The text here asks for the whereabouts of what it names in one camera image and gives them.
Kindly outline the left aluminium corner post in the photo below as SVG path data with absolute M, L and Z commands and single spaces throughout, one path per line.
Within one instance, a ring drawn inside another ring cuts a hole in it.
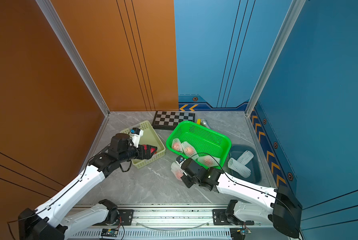
M 62 20 L 60 19 L 56 9 L 49 0 L 36 0 L 37 5 L 56 34 L 58 40 L 62 44 L 65 52 L 72 61 L 74 67 L 78 71 L 80 77 L 87 86 L 89 92 L 93 96 L 100 110 L 107 117 L 110 114 L 110 109 L 107 106 L 99 88 L 97 87 L 92 75 L 86 67 L 82 57 L 80 56 L 75 44 L 68 34 Z

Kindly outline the grey cylinder yellow tip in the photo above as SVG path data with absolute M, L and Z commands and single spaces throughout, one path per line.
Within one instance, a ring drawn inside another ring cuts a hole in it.
M 205 119 L 197 119 L 196 123 L 198 125 L 205 127 L 205 128 L 211 129 L 210 125 L 208 124 L 207 120 L 205 120 Z

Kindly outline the black white checkerboard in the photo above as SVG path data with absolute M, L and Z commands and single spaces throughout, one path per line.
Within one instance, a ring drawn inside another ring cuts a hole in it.
M 183 121 L 195 122 L 195 113 L 156 111 L 152 127 L 158 130 L 174 130 Z

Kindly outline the aluminium corner post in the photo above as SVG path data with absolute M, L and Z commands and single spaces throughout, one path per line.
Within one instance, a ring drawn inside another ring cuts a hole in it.
M 75 44 L 68 34 L 62 20 L 60 19 L 56 9 L 49 0 L 36 0 L 37 5 L 56 34 L 58 40 L 62 44 L 65 52 L 72 61 L 74 67 L 78 71 L 80 77 L 87 86 L 89 92 L 93 96 L 100 110 L 107 117 L 110 114 L 110 109 L 107 106 L 99 88 L 97 87 L 92 75 L 86 67 L 82 57 L 80 56 Z
M 258 78 L 258 81 L 255 85 L 255 88 L 250 97 L 249 103 L 245 110 L 245 115 L 248 118 L 252 111 L 254 110 L 255 105 L 257 104 L 259 97 L 273 71 L 273 68 L 284 48 L 285 43 L 300 15 L 300 12 L 305 5 L 306 0 L 293 0 L 290 4 L 290 7 L 287 11 L 287 14 L 282 22 L 280 30 L 277 34 L 277 37 L 274 41 L 270 54 L 266 60 L 266 63 L 263 67 L 263 70 Z

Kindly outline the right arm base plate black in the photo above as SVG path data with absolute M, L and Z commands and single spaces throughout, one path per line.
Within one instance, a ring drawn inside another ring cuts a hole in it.
M 235 215 L 234 207 L 237 206 L 238 200 L 230 200 L 226 209 L 213 209 L 213 223 L 215 226 L 224 226 L 224 225 L 248 225 L 253 226 L 254 221 L 243 221 L 240 220 Z

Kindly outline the dark teal plastic tray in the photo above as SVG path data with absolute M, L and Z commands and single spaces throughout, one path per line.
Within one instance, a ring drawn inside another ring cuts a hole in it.
M 262 180 L 254 148 L 246 145 L 232 145 L 227 160 L 226 172 L 233 177 L 253 184 L 258 184 Z

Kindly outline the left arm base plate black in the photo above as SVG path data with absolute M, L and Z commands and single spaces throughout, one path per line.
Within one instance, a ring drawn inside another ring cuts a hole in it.
M 109 211 L 107 217 L 95 226 L 130 226 L 132 224 L 134 210 L 132 209 L 119 209 L 119 207 L 110 200 L 104 199 L 99 201 Z

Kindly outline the aluminium front rail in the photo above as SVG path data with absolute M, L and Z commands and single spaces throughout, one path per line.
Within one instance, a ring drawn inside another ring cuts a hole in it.
M 255 222 L 248 225 L 215 226 L 213 209 L 226 209 L 227 205 L 120 205 L 119 209 L 132 209 L 130 226 L 92 225 L 69 237 L 71 240 L 231 240 L 230 228 L 252 231 L 245 240 L 287 240 L 272 223 Z M 101 238 L 102 229 L 119 229 L 117 238 Z

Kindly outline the white foam net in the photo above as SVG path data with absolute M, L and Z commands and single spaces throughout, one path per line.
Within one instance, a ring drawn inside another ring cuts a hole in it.
M 230 158 L 228 161 L 228 168 L 238 173 L 243 178 L 248 178 L 251 175 L 251 170 L 237 160 Z
M 254 158 L 254 154 L 251 151 L 245 151 L 242 153 L 239 158 L 238 162 L 240 164 L 246 165 Z

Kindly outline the right aluminium corner post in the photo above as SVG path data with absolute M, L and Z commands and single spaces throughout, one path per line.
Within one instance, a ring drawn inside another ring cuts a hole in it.
M 300 15 L 300 12 L 305 5 L 306 0 L 293 0 L 290 4 L 290 7 L 287 11 L 287 14 L 282 22 L 280 30 L 277 34 L 277 37 L 274 41 L 270 54 L 266 60 L 266 63 L 263 67 L 263 70 L 258 78 L 258 81 L 255 85 L 255 88 L 250 97 L 249 103 L 245 110 L 245 115 L 248 118 L 252 111 L 254 110 L 255 105 L 257 104 L 259 97 L 273 71 L 273 68 L 284 48 L 285 43 Z

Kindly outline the small right circuit board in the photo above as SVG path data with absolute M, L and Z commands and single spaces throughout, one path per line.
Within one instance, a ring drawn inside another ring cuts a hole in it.
M 250 235 L 251 230 L 245 228 L 230 228 L 230 237 L 232 240 L 245 240 L 246 235 Z

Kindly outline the pale green plastic basket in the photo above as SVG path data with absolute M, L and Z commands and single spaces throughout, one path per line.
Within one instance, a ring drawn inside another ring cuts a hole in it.
M 137 159 L 132 160 L 133 165 L 137 169 L 141 169 L 147 166 L 148 164 L 151 164 L 152 162 L 165 156 L 166 147 L 164 146 L 162 140 L 160 139 L 160 137 L 158 136 L 158 134 L 156 133 L 156 131 L 154 130 L 154 128 L 152 127 L 149 121 L 143 121 L 130 128 L 126 128 L 122 130 L 121 133 L 128 134 L 132 128 L 139 128 L 144 131 L 140 144 L 156 146 L 158 147 L 158 151 L 161 151 L 160 154 L 153 156 L 149 160 L 137 160 Z

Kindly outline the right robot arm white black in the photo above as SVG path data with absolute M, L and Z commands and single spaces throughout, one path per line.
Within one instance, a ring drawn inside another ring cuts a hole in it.
M 187 188 L 198 185 L 208 191 L 233 196 L 226 209 L 230 224 L 244 225 L 247 221 L 272 223 L 281 234 L 302 240 L 300 229 L 302 204 L 285 186 L 258 186 L 227 174 L 221 168 L 205 169 L 191 158 L 177 157 Z

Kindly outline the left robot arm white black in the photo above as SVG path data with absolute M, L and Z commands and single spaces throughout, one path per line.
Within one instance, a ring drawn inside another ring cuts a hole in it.
M 18 217 L 21 240 L 67 240 L 72 235 L 97 223 L 120 225 L 118 206 L 110 200 L 99 201 L 88 210 L 67 216 L 91 189 L 101 183 L 121 164 L 134 159 L 149 160 L 158 148 L 140 144 L 142 133 L 118 133 L 108 146 L 94 155 L 82 173 L 55 196 L 35 210 L 25 209 Z

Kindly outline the green circuit board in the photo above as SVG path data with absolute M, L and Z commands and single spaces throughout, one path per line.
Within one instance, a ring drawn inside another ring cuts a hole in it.
M 101 238 L 117 238 L 119 235 L 119 229 L 102 229 Z

